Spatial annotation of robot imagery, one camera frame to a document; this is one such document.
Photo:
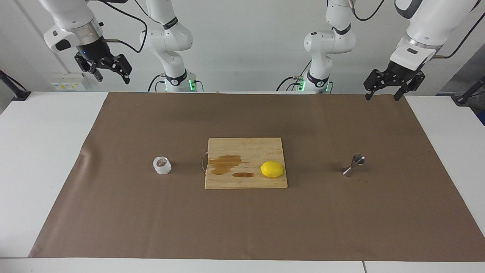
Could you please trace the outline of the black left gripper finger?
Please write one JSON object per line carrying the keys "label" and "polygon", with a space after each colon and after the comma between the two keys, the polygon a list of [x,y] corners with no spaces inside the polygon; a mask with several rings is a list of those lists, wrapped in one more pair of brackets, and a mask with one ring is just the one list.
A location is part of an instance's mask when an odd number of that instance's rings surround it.
{"label": "black left gripper finger", "polygon": [[394,95],[394,100],[399,101],[407,92],[416,91],[423,82],[425,75],[423,72],[418,72],[408,83],[402,80],[401,86]]}
{"label": "black left gripper finger", "polygon": [[379,71],[374,69],[371,71],[369,76],[367,76],[364,81],[364,88],[366,90],[365,98],[369,101],[374,93],[380,89],[386,88],[388,86],[388,81],[390,80],[389,71]]}

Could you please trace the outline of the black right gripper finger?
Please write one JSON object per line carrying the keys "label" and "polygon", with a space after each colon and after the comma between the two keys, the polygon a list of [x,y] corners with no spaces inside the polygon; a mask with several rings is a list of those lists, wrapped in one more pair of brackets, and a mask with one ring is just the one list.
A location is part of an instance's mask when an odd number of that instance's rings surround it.
{"label": "black right gripper finger", "polygon": [[128,85],[130,83],[130,73],[132,72],[132,66],[128,62],[128,59],[123,54],[119,54],[112,58],[113,64],[111,71],[117,73],[123,79],[123,82]]}
{"label": "black right gripper finger", "polygon": [[98,82],[103,81],[103,76],[97,69],[97,64],[88,62],[80,53],[76,53],[75,61],[83,72],[92,74]]}

